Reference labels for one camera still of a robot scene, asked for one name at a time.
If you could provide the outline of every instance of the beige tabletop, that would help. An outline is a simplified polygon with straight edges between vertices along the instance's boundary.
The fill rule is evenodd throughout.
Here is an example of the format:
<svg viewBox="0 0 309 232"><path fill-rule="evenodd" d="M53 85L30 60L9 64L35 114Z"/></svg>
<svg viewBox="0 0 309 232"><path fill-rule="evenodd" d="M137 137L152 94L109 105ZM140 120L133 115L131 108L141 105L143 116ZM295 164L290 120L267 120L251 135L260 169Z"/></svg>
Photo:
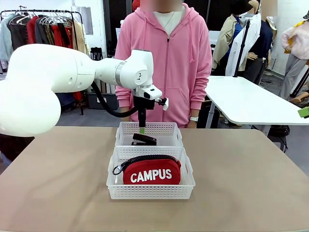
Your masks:
<svg viewBox="0 0 309 232"><path fill-rule="evenodd" d="M309 228L309 179L261 132L182 130L196 187L184 201L115 201L116 129L57 127L0 176L0 230L273 232Z"/></svg>

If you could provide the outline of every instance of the white lab coat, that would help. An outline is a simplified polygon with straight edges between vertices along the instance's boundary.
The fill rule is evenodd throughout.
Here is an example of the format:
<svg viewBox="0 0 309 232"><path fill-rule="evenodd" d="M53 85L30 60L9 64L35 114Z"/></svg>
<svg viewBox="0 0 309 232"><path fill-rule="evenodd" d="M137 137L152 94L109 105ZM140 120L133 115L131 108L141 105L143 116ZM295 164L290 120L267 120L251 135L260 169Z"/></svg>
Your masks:
<svg viewBox="0 0 309 232"><path fill-rule="evenodd" d="M247 39L245 42L245 47L243 49L243 53L241 56L240 65L244 62L245 58L247 57L248 52L253 47L257 39L260 37L261 21L262 21L261 14L254 15L250 19L250 27L249 27ZM244 27L241 30L241 32L236 36L236 38L233 41L231 53L228 58L228 62L226 66L226 71L225 71L226 76L233 76L235 74L237 61L238 61L238 57L240 54L242 39L244 37L245 30L246 30L246 27Z"/></svg>

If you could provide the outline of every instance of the zipper pull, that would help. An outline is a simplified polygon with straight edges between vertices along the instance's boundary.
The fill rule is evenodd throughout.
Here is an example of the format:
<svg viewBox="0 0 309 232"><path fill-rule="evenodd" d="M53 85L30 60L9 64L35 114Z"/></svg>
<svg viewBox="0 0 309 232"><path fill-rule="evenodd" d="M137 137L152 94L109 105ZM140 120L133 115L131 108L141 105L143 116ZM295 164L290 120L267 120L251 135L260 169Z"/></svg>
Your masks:
<svg viewBox="0 0 309 232"><path fill-rule="evenodd" d="M124 162L123 164L121 164L121 165L119 165L119 166L116 166L116 167L114 168L114 170L112 171L112 174L113 174L113 175L119 175L119 174L123 171L123 169L125 169L126 166L129 165L129 163L130 163L130 161L127 160L127 161Z"/></svg>

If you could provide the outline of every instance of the hoodie zipper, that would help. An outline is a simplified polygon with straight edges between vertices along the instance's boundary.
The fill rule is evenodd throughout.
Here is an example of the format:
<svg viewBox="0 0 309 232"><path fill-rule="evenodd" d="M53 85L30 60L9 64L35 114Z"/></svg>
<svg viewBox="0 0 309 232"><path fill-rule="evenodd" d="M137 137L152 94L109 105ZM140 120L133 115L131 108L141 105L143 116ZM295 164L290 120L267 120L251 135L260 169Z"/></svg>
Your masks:
<svg viewBox="0 0 309 232"><path fill-rule="evenodd" d="M168 35L168 43L167 43L167 47L166 47L166 60L165 60L165 76L164 76L164 95L163 95L163 98L166 97L166 84L167 84L167 75L168 75L168 60L169 60L169 39L170 39L170 36ZM162 114L162 122L164 122L164 116L165 116L165 111L163 111L163 114Z"/></svg>

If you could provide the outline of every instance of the white t-shirt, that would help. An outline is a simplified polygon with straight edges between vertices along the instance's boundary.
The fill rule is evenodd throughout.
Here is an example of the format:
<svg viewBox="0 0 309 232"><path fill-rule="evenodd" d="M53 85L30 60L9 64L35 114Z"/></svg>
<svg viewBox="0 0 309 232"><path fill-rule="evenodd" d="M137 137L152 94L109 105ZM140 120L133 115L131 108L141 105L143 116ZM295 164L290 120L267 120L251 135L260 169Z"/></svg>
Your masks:
<svg viewBox="0 0 309 232"><path fill-rule="evenodd" d="M162 25L168 35L170 35L180 23L185 14L186 8L183 6L183 11L174 11L171 13L154 12L155 17Z"/></svg>

